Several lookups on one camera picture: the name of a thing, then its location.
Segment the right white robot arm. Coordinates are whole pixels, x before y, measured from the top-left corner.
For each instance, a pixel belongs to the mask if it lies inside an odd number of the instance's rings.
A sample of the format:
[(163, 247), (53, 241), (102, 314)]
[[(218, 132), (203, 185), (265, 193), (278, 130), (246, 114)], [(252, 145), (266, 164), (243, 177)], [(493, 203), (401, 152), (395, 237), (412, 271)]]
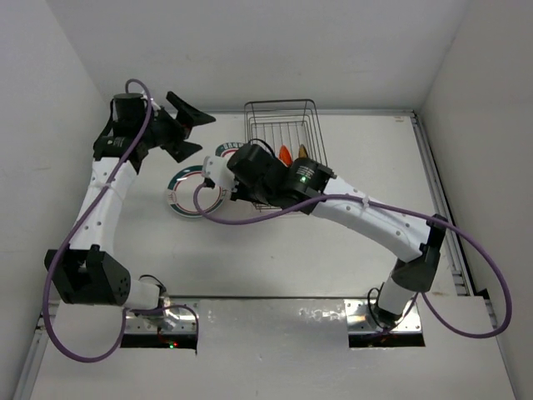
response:
[(276, 216), (301, 212), (338, 223), (393, 253), (396, 264), (367, 306), (382, 330), (392, 330), (407, 303), (432, 286), (446, 235), (446, 219), (438, 214), (392, 211), (312, 158), (285, 163), (253, 142), (230, 157), (206, 157), (202, 176), (204, 187), (227, 190), (234, 201), (272, 206)]

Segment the yellow brown plate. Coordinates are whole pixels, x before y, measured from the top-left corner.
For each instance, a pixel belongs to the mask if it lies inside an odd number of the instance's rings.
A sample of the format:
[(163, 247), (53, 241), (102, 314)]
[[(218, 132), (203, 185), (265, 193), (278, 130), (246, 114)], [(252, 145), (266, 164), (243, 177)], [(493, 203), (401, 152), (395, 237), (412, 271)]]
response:
[(306, 150), (306, 147), (303, 144), (301, 144), (299, 149), (298, 149), (298, 157), (299, 158), (309, 158), (308, 151)]

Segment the wire dish rack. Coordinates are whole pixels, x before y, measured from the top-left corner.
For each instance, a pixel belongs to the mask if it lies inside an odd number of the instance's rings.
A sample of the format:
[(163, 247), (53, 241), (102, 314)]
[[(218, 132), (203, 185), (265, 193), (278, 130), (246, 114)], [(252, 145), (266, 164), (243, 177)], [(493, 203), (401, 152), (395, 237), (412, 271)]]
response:
[[(328, 160), (316, 104), (311, 99), (251, 101), (244, 106), (245, 148), (238, 152), (233, 173), (238, 196), (258, 208), (287, 209), (322, 195), (335, 176)], [(299, 158), (303, 144), (309, 158)], [(286, 166), (281, 145), (291, 153)]]

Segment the white plate green pattern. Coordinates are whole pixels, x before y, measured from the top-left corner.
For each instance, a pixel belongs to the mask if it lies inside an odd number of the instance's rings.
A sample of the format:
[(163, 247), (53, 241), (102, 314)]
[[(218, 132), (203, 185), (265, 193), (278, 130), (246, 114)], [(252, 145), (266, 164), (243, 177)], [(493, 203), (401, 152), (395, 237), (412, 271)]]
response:
[(220, 158), (230, 158), (233, 153), (243, 146), (243, 142), (224, 142), (216, 148), (215, 155)]

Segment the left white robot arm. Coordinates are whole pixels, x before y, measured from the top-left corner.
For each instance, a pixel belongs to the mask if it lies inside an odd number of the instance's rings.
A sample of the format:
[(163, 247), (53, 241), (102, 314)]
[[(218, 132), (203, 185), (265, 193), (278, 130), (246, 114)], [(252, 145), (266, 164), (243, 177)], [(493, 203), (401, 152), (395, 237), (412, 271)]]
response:
[(113, 256), (122, 205), (151, 149), (160, 148), (180, 163), (202, 148), (189, 142), (192, 129), (216, 120), (174, 92), (167, 94), (167, 101), (176, 109), (175, 117), (158, 105), (148, 112), (147, 97), (140, 93), (120, 93), (111, 100), (107, 124), (92, 147), (92, 175), (75, 232), (62, 252), (50, 249), (45, 256), (45, 267), (65, 303), (158, 307), (162, 288), (133, 278)]

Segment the white plate green rim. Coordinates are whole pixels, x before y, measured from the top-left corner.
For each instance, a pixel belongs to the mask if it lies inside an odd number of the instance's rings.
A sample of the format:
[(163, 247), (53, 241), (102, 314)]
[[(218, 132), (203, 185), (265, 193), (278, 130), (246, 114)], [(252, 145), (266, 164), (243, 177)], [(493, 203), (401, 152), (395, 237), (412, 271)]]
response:
[[(171, 210), (184, 218), (201, 218), (193, 201), (199, 185), (204, 183), (202, 165), (191, 165), (177, 172), (167, 185), (167, 204)], [(202, 189), (198, 203), (205, 213), (214, 213), (225, 202), (227, 191), (219, 187)]]

